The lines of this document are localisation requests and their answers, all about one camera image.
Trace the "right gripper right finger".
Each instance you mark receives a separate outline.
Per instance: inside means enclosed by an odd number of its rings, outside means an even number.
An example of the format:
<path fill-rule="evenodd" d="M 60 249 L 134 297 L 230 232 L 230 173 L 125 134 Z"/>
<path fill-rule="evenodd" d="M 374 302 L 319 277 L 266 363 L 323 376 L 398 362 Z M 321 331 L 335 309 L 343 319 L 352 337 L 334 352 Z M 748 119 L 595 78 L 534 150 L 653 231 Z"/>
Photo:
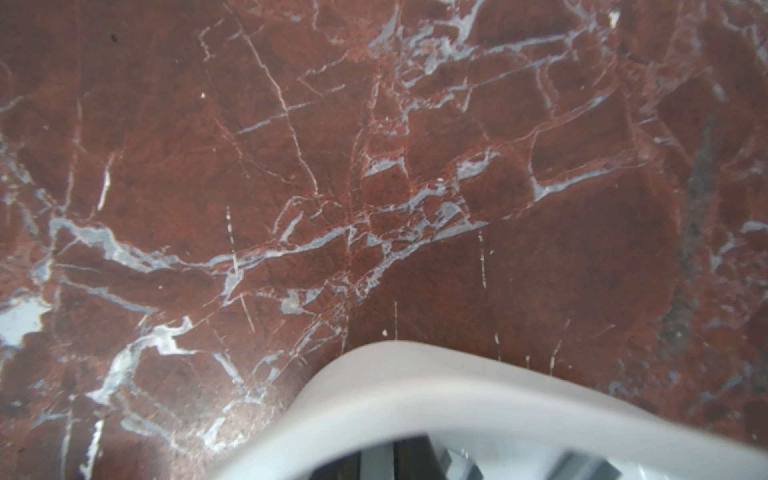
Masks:
<path fill-rule="evenodd" d="M 396 480 L 445 480 L 446 477 L 427 436 L 393 442 Z"/>

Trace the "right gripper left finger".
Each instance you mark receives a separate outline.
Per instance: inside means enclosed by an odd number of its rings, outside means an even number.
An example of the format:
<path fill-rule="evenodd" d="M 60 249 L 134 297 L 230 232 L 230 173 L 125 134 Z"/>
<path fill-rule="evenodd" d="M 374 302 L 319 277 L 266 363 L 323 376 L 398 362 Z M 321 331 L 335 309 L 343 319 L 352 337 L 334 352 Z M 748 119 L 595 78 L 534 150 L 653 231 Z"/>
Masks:
<path fill-rule="evenodd" d="M 318 467 L 310 480 L 359 480 L 360 453 L 356 452 Z"/>

